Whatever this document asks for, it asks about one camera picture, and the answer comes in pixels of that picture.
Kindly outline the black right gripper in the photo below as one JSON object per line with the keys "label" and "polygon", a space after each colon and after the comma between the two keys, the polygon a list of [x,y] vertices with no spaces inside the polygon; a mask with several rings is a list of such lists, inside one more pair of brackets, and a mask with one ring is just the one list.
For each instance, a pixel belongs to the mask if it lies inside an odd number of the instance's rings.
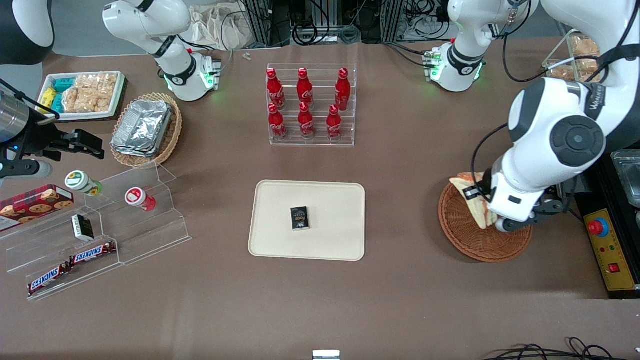
{"label": "black right gripper", "polygon": [[[39,111],[30,111],[29,120],[23,131],[21,157],[42,157],[60,161],[62,152],[51,148],[51,144],[61,139],[62,132],[57,129],[54,117],[47,117]],[[105,159],[103,140],[82,129],[75,129],[66,135],[70,142],[62,150],[67,153],[90,155],[98,160]]]}

